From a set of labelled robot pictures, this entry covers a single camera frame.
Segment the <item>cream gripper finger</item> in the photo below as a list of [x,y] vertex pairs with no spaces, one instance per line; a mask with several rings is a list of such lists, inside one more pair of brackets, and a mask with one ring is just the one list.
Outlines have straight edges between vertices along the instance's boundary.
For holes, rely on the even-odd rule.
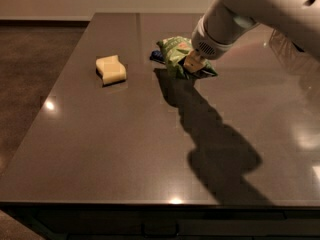
[[185,57],[183,67],[189,73],[195,73],[205,67],[205,59],[196,50],[191,50]]

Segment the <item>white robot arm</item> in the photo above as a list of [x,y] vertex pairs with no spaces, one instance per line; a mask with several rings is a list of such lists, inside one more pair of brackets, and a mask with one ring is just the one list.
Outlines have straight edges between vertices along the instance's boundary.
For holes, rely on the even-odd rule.
[[320,57],[320,0],[214,0],[192,33],[184,68],[195,73],[217,60],[258,24],[269,26]]

